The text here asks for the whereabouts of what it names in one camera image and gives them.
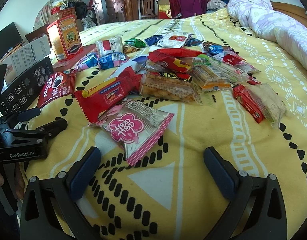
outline chair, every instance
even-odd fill
[[[158,15],[154,13],[154,0],[137,0],[137,1],[138,1],[139,20],[144,18],[158,18]]]

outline white and purple comforter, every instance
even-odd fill
[[[307,28],[274,11],[270,0],[230,0],[228,13],[241,26],[250,26],[259,38],[278,43],[307,70]]]

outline yellow bedspread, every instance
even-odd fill
[[[123,40],[145,39],[171,31],[227,43],[261,70],[255,74],[257,79],[269,83],[288,108],[280,129],[271,128],[267,120],[257,124],[230,90],[209,94],[207,97],[213,95],[215,100],[203,106],[136,97],[175,116],[158,143],[130,168],[116,143],[101,129],[89,127],[77,101],[66,96],[49,103],[29,122],[28,128],[35,129],[60,116],[68,121],[68,128],[49,143],[47,159],[23,165],[25,176],[52,178],[67,171],[89,147],[97,146],[102,165],[78,205],[102,238],[198,240],[207,235],[228,204],[203,162],[204,149],[213,146],[237,170],[278,177],[290,238],[307,216],[307,72],[276,43],[236,28],[225,9],[180,20],[106,24],[80,36],[87,45],[117,35]],[[198,46],[192,49],[201,50]],[[145,48],[129,56],[148,51]],[[79,72],[76,87],[89,89],[113,70]]]

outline door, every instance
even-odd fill
[[[108,23],[106,0],[93,0],[98,25]]]

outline black screen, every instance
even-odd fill
[[[15,23],[11,23],[2,29],[0,31],[0,59],[8,53],[11,48],[16,47],[20,43],[22,43],[22,37],[20,36]]]

